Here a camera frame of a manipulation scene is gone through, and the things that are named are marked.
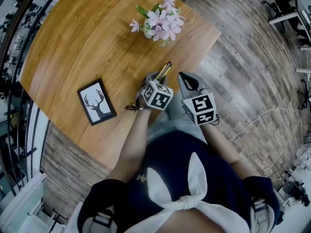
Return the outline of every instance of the deer silhouette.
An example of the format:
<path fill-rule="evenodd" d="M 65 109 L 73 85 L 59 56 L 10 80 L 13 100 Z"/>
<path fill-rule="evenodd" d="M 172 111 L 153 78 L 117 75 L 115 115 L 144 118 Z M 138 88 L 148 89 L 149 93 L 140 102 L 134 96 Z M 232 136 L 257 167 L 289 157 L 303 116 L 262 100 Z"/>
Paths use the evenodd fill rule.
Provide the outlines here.
<path fill-rule="evenodd" d="M 100 119 L 102 119 L 102 118 L 104 118 L 108 113 L 103 113 L 103 112 L 101 111 L 101 109 L 99 108 L 99 105 L 104 101 L 104 96 L 103 96 L 103 94 L 102 94 L 99 90 L 97 90 L 97 89 L 96 89 L 96 92 L 97 92 L 97 94 L 99 95 L 99 97 L 100 97 L 100 99 L 101 99 L 99 102 L 98 102 L 97 100 L 95 100 L 95 101 L 97 102 L 97 105 L 96 105 L 96 106 L 94 106 L 93 103 L 92 103 L 92 105 L 89 105 L 89 103 L 88 103 L 89 100 L 87 99 L 86 96 L 84 97 L 84 102 L 86 103 L 86 106 L 87 106 L 87 107 L 91 107 L 91 109 L 92 109 L 93 111 L 96 111 L 98 117 L 99 117 Z"/>

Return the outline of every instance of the pink flower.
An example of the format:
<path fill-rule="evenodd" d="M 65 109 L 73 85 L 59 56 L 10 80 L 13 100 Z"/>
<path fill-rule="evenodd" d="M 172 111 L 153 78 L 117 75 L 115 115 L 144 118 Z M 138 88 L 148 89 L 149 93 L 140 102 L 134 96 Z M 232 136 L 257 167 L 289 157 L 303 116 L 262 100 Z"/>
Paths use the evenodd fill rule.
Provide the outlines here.
<path fill-rule="evenodd" d="M 167 8 L 167 7 L 174 7 L 175 4 L 174 4 L 174 1 L 175 0 L 163 0 L 164 1 L 164 4 L 160 5 L 159 7 L 160 8 Z"/>
<path fill-rule="evenodd" d="M 177 13 L 172 16 L 167 16 L 167 20 L 172 24 L 172 26 L 184 25 L 184 22 L 181 18 L 184 18 L 184 17 L 179 16 Z"/>
<path fill-rule="evenodd" d="M 132 21 L 133 21 L 133 23 L 130 24 L 130 26 L 133 27 L 131 32 L 136 32 L 136 31 L 138 32 L 139 31 L 139 23 L 133 19 L 132 19 Z"/>
<path fill-rule="evenodd" d="M 163 40 L 167 40 L 171 37 L 172 41 L 176 40 L 176 33 L 180 33 L 181 28 L 177 27 L 176 25 L 162 25 L 164 31 L 161 32 L 161 38 Z"/>
<path fill-rule="evenodd" d="M 166 13 L 167 13 L 167 14 L 169 14 L 170 12 L 173 12 L 174 15 L 177 14 L 177 11 L 178 11 L 178 9 L 176 9 L 175 7 L 172 7 L 172 6 L 166 7 L 165 10 L 166 10 Z"/>
<path fill-rule="evenodd" d="M 153 27 L 157 24 L 169 24 L 170 22 L 166 19 L 166 11 L 163 10 L 161 12 L 161 15 L 160 14 L 160 11 L 157 10 L 156 13 L 153 12 L 153 11 L 149 11 L 147 13 L 147 15 L 149 16 L 149 19 L 148 19 L 148 24 Z"/>
<path fill-rule="evenodd" d="M 150 30 L 148 33 L 154 35 L 154 38 L 153 38 L 154 41 L 158 41 L 161 37 L 162 28 L 161 26 L 157 25 L 155 27 L 155 30 Z"/>

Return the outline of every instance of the white cable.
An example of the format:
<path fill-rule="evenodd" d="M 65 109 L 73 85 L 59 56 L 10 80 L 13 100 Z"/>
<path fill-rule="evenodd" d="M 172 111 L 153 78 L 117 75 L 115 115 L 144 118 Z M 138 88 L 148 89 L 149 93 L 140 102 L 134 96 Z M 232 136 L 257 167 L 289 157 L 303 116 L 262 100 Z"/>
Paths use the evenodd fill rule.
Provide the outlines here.
<path fill-rule="evenodd" d="M 269 109 L 269 110 L 266 110 L 264 112 L 262 112 L 255 120 L 251 121 L 244 129 L 242 129 L 239 133 L 237 133 L 235 136 L 233 136 L 232 138 L 230 138 L 228 141 L 231 141 L 233 138 L 235 138 L 236 136 L 238 136 L 239 134 L 241 134 L 244 130 L 246 130 L 253 122 L 257 121 L 261 115 L 263 114 L 266 114 L 266 117 L 269 117 L 270 116 L 270 111 L 276 111 L 276 110 L 285 110 L 285 111 L 293 111 L 293 112 L 296 112 L 296 111 L 300 111 L 300 110 L 293 110 L 293 109 L 284 109 L 284 108 L 276 108 L 276 109 Z M 286 146 L 285 146 L 285 149 L 278 155 L 278 157 L 274 160 L 274 162 L 272 163 L 272 165 L 270 167 L 268 167 L 265 172 L 264 172 L 264 175 L 267 177 L 269 176 L 271 173 L 272 173 L 272 170 L 271 168 L 273 167 L 273 165 L 276 163 L 276 161 L 278 160 L 278 158 L 285 152 L 286 148 L 287 148 L 287 145 L 289 143 L 289 141 L 291 140 L 291 138 L 293 137 L 293 135 L 295 134 L 297 128 L 298 128 L 298 125 L 301 121 L 301 118 L 302 118 L 302 115 L 303 115 L 303 112 L 301 113 L 301 117 L 296 125 L 296 128 L 295 130 L 293 131 L 293 134 L 291 135 L 291 137 L 288 139 L 287 143 L 286 143 Z"/>

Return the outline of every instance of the floor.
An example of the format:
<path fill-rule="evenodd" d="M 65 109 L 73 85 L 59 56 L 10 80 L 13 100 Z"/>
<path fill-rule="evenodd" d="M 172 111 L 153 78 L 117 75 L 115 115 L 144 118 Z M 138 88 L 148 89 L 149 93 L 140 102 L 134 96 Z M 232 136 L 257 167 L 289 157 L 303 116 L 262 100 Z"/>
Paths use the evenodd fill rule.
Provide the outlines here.
<path fill-rule="evenodd" d="M 297 74 L 295 68 L 309 68 L 311 53 L 298 49 L 288 23 L 285 34 L 280 34 L 278 25 L 270 26 L 270 10 L 261 4 L 262 0 L 183 1 L 222 32 L 200 63 L 198 74 L 214 94 L 221 117 L 218 128 L 228 139 L 268 109 L 298 108 L 302 98 L 297 90 L 303 88 L 300 80 L 306 77 Z M 277 110 L 269 117 L 265 115 L 231 142 L 243 160 L 277 186 L 282 170 L 293 166 L 295 153 L 303 144 L 309 111 Z M 52 124 L 50 127 L 43 161 L 49 184 L 45 200 L 58 206 L 58 211 L 63 207 L 70 216 L 74 203 L 82 201 L 91 184 L 109 170 L 97 168 L 100 164 L 66 140 Z M 80 160 L 79 168 L 76 157 Z M 59 166 L 70 163 L 79 175 L 87 170 L 84 179 L 70 168 L 60 171 Z"/>
<path fill-rule="evenodd" d="M 110 172 L 74 145 L 52 123 L 45 142 L 42 170 L 47 174 L 43 197 L 46 209 L 54 209 L 64 217 L 70 217 L 78 202 L 84 201 L 91 186 Z"/>

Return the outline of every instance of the cable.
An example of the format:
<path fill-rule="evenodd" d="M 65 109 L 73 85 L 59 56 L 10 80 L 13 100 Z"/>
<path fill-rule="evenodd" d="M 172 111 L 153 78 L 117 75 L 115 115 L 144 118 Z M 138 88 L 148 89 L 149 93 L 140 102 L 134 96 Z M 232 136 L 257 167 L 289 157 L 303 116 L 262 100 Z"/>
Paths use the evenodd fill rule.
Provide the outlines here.
<path fill-rule="evenodd" d="M 282 165 L 281 165 L 281 167 L 279 168 L 279 170 L 278 170 L 278 171 L 275 171 L 275 172 L 274 172 L 274 173 L 272 173 L 272 174 L 270 174 L 270 175 L 269 175 L 269 177 L 271 177 L 272 175 L 274 175 L 274 174 L 275 174 L 275 173 L 277 173 L 277 172 L 280 172 L 280 171 L 282 171 L 282 172 L 283 172 L 283 171 L 285 171 L 285 170 L 283 170 L 283 169 L 282 169 L 282 167 L 283 167 L 284 165 L 285 165 L 285 164 L 284 164 L 284 163 L 282 163 Z"/>
<path fill-rule="evenodd" d="M 215 120 L 215 124 L 211 123 L 211 125 L 217 126 L 219 124 L 220 121 L 220 116 L 218 114 L 216 114 L 217 119 Z"/>
<path fill-rule="evenodd" d="M 236 136 L 238 136 L 239 134 L 241 134 L 241 133 L 242 133 L 244 130 L 246 130 L 253 122 L 257 121 L 257 120 L 260 118 L 261 115 L 266 114 L 266 117 L 269 117 L 269 116 L 270 116 L 270 111 L 276 111 L 276 110 L 285 110 L 285 111 L 293 111 L 293 112 L 300 111 L 300 110 L 284 109 L 284 108 L 276 108 L 276 109 L 269 109 L 269 110 L 266 110 L 266 111 L 264 111 L 263 113 L 261 113 L 255 120 L 251 121 L 251 122 L 250 122 L 244 129 L 242 129 L 239 133 L 237 133 L 235 136 L 233 136 L 232 138 L 230 138 L 228 141 L 231 141 L 233 138 L 235 138 Z M 299 121 L 298 121 L 298 123 L 297 123 L 297 125 L 296 125 L 296 128 L 294 129 L 293 134 L 291 135 L 291 137 L 288 139 L 288 141 L 287 141 L 287 143 L 286 143 L 286 145 L 285 145 L 284 150 L 278 155 L 278 157 L 274 160 L 274 162 L 271 164 L 271 166 L 269 166 L 269 167 L 265 170 L 264 175 L 265 175 L 266 177 L 268 177 L 269 175 L 272 175 L 272 170 L 271 170 L 271 168 L 272 168 L 273 165 L 276 163 L 276 161 L 278 160 L 278 158 L 285 152 L 285 150 L 286 150 L 286 148 L 287 148 L 287 145 L 288 145 L 289 141 L 291 140 L 291 138 L 293 137 L 293 135 L 295 134 L 295 132 L 296 132 L 296 130 L 297 130 L 297 128 L 298 128 L 298 125 L 299 125 L 299 123 L 300 123 L 300 121 L 301 121 L 301 118 L 302 118 L 302 116 L 303 116 L 303 113 L 304 113 L 304 111 L 302 111 L 301 116 L 300 116 L 300 119 L 299 119 Z"/>
<path fill-rule="evenodd" d="M 235 136 L 233 136 L 232 138 L 230 138 L 228 141 L 231 141 L 233 138 L 235 138 L 236 136 L 238 136 L 239 134 L 241 134 L 244 130 L 246 130 L 253 122 L 256 122 L 260 116 L 262 116 L 263 114 L 266 113 L 266 117 L 270 116 L 270 111 L 276 111 L 276 110 L 285 110 L 285 111 L 300 111 L 300 110 L 293 110 L 293 109 L 284 109 L 284 108 L 276 108 L 276 109 L 269 109 L 266 110 L 264 112 L 262 112 L 255 120 L 251 121 L 244 129 L 242 129 L 239 133 L 237 133 Z"/>
<path fill-rule="evenodd" d="M 138 107 L 137 107 L 137 104 L 136 104 L 135 102 L 133 102 L 133 103 L 130 103 L 129 105 L 127 105 L 127 106 L 125 107 L 125 109 L 128 110 L 128 111 L 141 111 L 141 110 L 144 109 L 144 106 L 146 106 L 145 104 L 141 104 L 141 105 L 142 105 L 143 107 L 138 108 Z"/>

